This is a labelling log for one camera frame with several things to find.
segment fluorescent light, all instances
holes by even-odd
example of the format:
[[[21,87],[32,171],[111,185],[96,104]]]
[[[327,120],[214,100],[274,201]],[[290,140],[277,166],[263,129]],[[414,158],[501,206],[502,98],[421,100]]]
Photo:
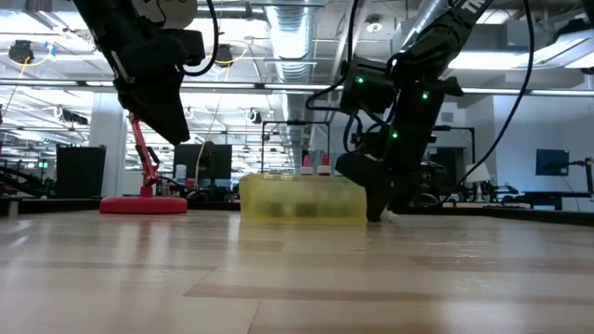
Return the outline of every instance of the fluorescent light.
[[[535,89],[529,92],[531,96],[581,96],[594,97],[594,91]]]
[[[465,94],[473,95],[518,95],[519,89],[462,88]]]
[[[102,82],[86,82],[86,84],[93,87],[113,87],[113,82],[102,81]]]
[[[585,55],[573,63],[565,66],[568,69],[589,69],[594,67],[594,53]]]
[[[520,65],[518,54],[509,52],[461,52],[449,63],[456,70],[511,70]]]
[[[24,80],[24,79],[1,79],[0,84],[28,85],[28,86],[75,86],[75,81],[65,80]]]
[[[572,48],[582,44],[585,42],[587,38],[576,38],[574,40],[557,42],[553,45],[549,45],[547,47],[543,47],[540,50],[535,52],[535,65],[545,65],[547,62],[553,60],[554,58],[564,54],[565,52],[571,50]],[[525,68],[528,66],[528,57],[529,55],[523,54],[521,55],[522,62],[521,67]]]
[[[476,21],[477,24],[503,24],[510,19],[517,10],[499,10],[487,9],[485,13]]]
[[[105,60],[102,54],[91,55],[55,55],[51,56],[53,61],[85,61],[85,60]]]
[[[329,84],[309,84],[309,83],[267,83],[264,85],[265,89],[277,90],[324,90],[329,87]],[[343,86],[336,87],[337,91],[341,91]]]
[[[254,83],[182,83],[182,88],[253,89]]]
[[[266,58],[264,64],[302,64],[302,65],[317,65],[316,60],[308,59],[279,59],[279,58]]]
[[[7,161],[22,161],[22,162],[37,162],[38,160],[35,158],[6,158]]]

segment column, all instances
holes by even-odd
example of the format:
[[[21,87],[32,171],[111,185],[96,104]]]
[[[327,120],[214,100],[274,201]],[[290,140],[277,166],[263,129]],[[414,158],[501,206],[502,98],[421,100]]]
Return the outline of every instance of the column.
[[[127,111],[114,93],[95,93],[89,146],[107,148],[101,196],[120,196],[126,158]]]

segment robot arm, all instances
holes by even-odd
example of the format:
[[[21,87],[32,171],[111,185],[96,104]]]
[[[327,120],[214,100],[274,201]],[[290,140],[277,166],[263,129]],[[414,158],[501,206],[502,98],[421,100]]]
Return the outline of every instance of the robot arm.
[[[73,2],[115,73],[122,106],[172,144],[189,140],[179,88],[183,66],[205,58],[201,33],[162,29],[163,22],[139,16],[132,0]]]
[[[456,78],[440,80],[466,44],[472,27],[493,0],[459,0],[419,33],[417,40],[387,64],[354,57],[348,64],[341,112],[360,110],[378,122],[377,133],[358,134],[355,152],[337,160],[336,170],[367,192],[368,220],[379,221],[389,204],[404,210],[416,195],[420,163],[446,95],[462,96]]]

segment metal frame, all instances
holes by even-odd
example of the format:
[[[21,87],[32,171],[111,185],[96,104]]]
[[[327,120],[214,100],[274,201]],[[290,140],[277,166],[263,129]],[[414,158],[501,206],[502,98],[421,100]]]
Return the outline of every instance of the metal frame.
[[[262,141],[262,146],[260,149],[260,173],[264,173],[264,147],[265,147],[265,141],[264,141],[264,137],[265,137],[265,128],[268,124],[287,124],[289,126],[307,126],[307,125],[313,125],[313,124],[323,124],[326,125],[326,128],[328,128],[328,135],[326,136],[327,141],[328,141],[328,152],[330,152],[330,122],[311,122],[311,121],[263,121],[262,122],[262,137],[260,138]]]

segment ceiling pipe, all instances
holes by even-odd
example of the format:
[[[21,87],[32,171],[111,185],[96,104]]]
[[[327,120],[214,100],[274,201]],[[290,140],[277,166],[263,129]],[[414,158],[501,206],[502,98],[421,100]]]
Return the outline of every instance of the ceiling pipe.
[[[275,58],[287,60],[308,60],[313,53],[313,12],[302,6],[268,6],[265,8],[270,21],[270,42]],[[275,63],[278,79],[284,84],[308,83],[311,81],[313,65],[303,62]],[[306,96],[283,94],[282,109],[285,120],[312,121],[313,114],[305,112]],[[290,127],[289,140],[295,165],[301,166],[301,151],[309,144],[303,128]]]
[[[262,7],[252,7],[249,2],[244,6],[233,4],[219,4],[214,6],[214,11],[219,19],[246,19],[260,20],[268,23],[265,10]],[[196,19],[211,19],[211,13],[208,6],[198,6]]]

